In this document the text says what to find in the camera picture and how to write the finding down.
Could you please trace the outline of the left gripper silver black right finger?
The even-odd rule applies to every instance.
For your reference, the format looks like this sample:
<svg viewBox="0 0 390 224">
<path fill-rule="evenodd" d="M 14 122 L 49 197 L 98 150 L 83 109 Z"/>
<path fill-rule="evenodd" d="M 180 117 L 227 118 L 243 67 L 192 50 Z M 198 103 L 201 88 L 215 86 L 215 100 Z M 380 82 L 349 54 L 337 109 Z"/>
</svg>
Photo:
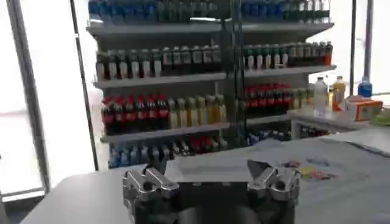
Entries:
<svg viewBox="0 0 390 224">
<path fill-rule="evenodd" d="M 247 167 L 253 178 L 247 191 L 257 198 L 270 197 L 275 201 L 297 203 L 300 192 L 300 173 L 294 169 L 278 169 L 268 163 L 248 159 Z"/>
</svg>

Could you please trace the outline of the left gripper silver black left finger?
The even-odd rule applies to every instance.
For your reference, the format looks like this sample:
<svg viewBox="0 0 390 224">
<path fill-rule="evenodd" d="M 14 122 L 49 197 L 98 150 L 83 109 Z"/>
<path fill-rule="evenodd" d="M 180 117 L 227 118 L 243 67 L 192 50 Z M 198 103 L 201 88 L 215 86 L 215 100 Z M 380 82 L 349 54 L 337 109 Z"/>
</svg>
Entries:
<svg viewBox="0 0 390 224">
<path fill-rule="evenodd" d="M 171 199 L 180 190 L 179 183 L 167 179 L 167 159 L 146 164 L 141 172 L 127 170 L 122 177 L 123 203 L 127 209 L 135 202 L 149 202 L 156 198 Z"/>
</svg>

